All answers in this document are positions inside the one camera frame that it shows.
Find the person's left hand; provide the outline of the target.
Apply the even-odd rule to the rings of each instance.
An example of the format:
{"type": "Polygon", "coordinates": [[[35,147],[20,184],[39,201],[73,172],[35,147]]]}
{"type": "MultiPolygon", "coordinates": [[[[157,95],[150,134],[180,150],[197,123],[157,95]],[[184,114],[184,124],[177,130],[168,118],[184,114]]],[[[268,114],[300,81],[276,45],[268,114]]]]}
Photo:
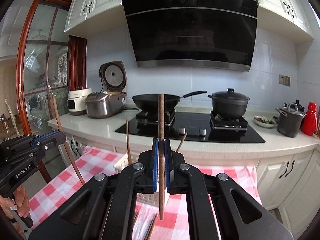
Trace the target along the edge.
{"type": "Polygon", "coordinates": [[[1,208],[9,219],[13,219],[9,208],[17,206],[17,213],[20,217],[26,218],[29,215],[29,199],[23,185],[19,186],[14,192],[14,199],[3,198],[0,196],[1,208]]]}

